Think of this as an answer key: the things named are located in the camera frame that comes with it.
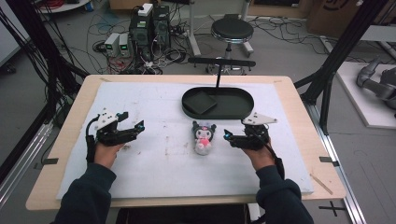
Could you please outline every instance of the round stool seat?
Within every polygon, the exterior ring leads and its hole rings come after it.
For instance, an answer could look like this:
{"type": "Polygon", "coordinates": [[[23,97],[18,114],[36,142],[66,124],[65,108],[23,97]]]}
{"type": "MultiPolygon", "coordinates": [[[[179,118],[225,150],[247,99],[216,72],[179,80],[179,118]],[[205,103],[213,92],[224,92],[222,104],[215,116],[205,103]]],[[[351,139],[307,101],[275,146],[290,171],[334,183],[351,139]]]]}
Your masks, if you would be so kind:
{"type": "Polygon", "coordinates": [[[253,36],[253,27],[237,18],[223,18],[213,22],[212,35],[221,41],[242,44],[253,36]]]}

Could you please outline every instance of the human hand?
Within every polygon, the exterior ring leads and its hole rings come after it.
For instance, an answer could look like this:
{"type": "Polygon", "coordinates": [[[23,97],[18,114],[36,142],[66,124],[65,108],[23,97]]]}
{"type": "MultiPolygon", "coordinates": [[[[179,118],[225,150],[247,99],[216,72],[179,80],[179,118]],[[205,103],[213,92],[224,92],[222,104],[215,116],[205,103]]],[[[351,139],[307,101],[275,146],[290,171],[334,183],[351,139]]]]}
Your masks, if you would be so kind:
{"type": "Polygon", "coordinates": [[[114,147],[107,147],[102,143],[97,143],[93,162],[110,169],[117,157],[117,152],[120,151],[120,148],[124,145],[125,144],[120,144],[114,147]]]}
{"type": "Polygon", "coordinates": [[[248,155],[251,160],[251,164],[256,171],[260,170],[262,167],[265,166],[275,165],[275,159],[266,147],[266,145],[264,145],[259,150],[252,150],[247,148],[242,148],[242,150],[248,155]]]}

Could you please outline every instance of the black oval tray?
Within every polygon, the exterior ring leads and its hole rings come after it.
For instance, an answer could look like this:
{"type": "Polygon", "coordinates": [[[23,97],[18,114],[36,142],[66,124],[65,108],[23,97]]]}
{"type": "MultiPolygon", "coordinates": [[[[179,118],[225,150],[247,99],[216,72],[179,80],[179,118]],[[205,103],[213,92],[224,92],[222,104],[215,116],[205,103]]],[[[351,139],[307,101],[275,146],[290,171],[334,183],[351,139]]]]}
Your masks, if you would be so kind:
{"type": "Polygon", "coordinates": [[[244,119],[254,106],[250,93],[228,87],[192,88],[181,102],[184,113],[193,119],[244,119]]]}

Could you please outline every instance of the power strip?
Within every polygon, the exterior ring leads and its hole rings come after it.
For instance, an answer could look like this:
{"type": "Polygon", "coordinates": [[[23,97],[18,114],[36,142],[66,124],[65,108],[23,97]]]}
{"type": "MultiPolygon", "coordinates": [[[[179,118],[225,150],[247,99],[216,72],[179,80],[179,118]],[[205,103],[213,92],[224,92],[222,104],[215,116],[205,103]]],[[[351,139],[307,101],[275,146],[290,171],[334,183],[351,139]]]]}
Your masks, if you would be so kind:
{"type": "Polygon", "coordinates": [[[151,12],[151,10],[152,10],[152,4],[150,4],[150,3],[145,3],[145,4],[143,4],[143,10],[139,10],[139,11],[137,11],[137,15],[139,15],[139,16],[148,16],[149,15],[149,13],[151,12]]]}

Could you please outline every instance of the computer tower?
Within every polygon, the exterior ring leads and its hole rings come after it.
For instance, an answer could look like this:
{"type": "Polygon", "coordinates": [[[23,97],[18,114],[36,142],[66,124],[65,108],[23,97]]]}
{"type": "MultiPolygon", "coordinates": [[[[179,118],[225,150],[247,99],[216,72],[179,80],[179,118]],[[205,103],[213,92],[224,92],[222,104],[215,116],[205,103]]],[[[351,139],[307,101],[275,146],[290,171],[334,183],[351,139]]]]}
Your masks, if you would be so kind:
{"type": "Polygon", "coordinates": [[[136,59],[151,62],[153,60],[151,48],[155,48],[155,43],[153,43],[154,25],[152,22],[152,11],[147,16],[134,14],[129,26],[129,33],[136,59]]]}
{"type": "Polygon", "coordinates": [[[153,12],[154,32],[157,46],[161,49],[170,47],[169,6],[158,6],[153,12]]]}

